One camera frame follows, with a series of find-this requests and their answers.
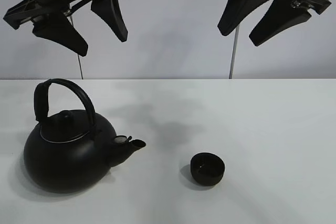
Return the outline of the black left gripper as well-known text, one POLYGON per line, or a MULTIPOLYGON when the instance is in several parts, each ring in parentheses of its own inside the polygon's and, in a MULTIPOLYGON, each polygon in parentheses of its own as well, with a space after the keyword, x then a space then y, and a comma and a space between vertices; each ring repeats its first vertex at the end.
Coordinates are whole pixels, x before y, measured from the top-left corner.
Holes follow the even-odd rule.
MULTIPOLYGON (((51 13, 34 22, 33 34, 58 43, 84 57, 88 52, 87 42, 63 13, 52 13, 63 10, 74 1, 76 0, 23 0, 7 10, 4 21, 12 28, 18 29, 33 17, 51 13)), ((121 14, 119 0, 92 0, 91 11, 111 28, 121 42, 127 40, 128 30, 121 14)))

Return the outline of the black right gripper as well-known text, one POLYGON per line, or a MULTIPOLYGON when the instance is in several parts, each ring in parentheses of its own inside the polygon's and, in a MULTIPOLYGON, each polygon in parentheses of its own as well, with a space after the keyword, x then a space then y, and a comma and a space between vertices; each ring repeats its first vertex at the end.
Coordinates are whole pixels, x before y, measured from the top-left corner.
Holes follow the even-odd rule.
MULTIPOLYGON (((217 28, 223 36, 229 35, 251 12, 269 0, 228 0, 217 28)), ((269 9, 251 31, 249 38, 260 46, 278 33, 307 22, 313 9, 322 14, 329 6, 329 0, 273 0, 269 9)))

